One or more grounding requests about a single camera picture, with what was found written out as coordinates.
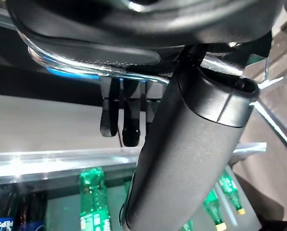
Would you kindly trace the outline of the black five-finger left hand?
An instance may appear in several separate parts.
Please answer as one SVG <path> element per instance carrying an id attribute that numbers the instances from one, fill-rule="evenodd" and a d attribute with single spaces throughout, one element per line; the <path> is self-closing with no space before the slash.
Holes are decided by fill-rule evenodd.
<path id="1" fill-rule="evenodd" d="M 242 76 L 267 57 L 282 0 L 9 0 L 40 65 L 168 81 L 139 154 L 122 226 L 176 231 L 227 165 L 258 99 Z"/>

